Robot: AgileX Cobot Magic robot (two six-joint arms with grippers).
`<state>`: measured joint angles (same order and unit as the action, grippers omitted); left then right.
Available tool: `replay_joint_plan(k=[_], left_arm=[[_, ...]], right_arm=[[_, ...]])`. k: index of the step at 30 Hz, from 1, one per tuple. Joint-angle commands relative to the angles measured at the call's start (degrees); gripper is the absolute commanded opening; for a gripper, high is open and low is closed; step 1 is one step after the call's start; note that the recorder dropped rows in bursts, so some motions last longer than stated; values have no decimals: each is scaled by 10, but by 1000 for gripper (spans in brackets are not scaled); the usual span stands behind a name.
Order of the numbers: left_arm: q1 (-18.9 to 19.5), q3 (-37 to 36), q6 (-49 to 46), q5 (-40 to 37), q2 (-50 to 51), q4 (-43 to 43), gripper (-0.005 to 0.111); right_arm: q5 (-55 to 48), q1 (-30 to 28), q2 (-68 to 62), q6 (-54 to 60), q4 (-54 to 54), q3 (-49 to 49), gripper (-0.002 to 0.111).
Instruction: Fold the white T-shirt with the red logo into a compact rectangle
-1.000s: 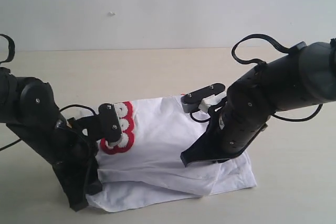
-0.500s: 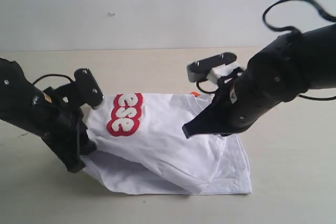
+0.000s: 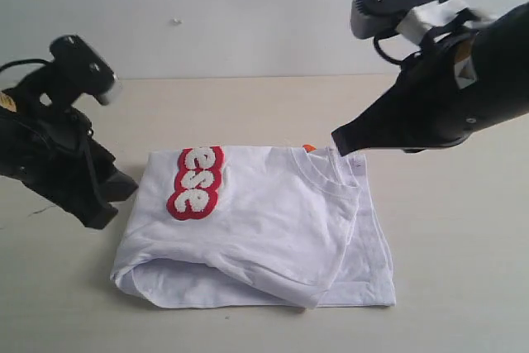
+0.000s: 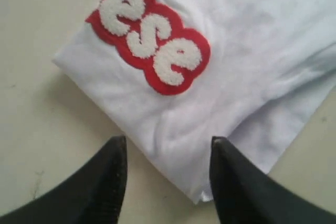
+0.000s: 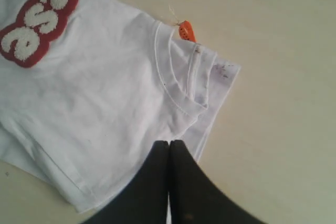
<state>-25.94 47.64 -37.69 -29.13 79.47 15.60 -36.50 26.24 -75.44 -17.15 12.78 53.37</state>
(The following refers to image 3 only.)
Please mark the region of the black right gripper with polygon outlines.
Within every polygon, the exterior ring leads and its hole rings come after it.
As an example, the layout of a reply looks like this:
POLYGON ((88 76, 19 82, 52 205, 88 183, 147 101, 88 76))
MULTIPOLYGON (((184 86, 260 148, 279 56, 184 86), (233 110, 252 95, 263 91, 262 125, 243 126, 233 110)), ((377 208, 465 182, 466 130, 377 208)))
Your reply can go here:
POLYGON ((339 153, 456 146, 528 113, 528 6, 467 27, 425 50, 395 84, 331 137, 339 153))

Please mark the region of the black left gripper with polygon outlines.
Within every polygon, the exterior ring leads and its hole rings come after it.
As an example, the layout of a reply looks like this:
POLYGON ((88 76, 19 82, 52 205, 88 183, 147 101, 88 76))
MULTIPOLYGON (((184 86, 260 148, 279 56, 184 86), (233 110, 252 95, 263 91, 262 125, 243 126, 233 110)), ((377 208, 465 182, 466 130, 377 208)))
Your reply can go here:
POLYGON ((138 184, 93 139, 89 119, 59 101, 75 91, 45 63, 1 92, 1 174, 102 230, 118 213, 113 203, 125 202, 138 184))

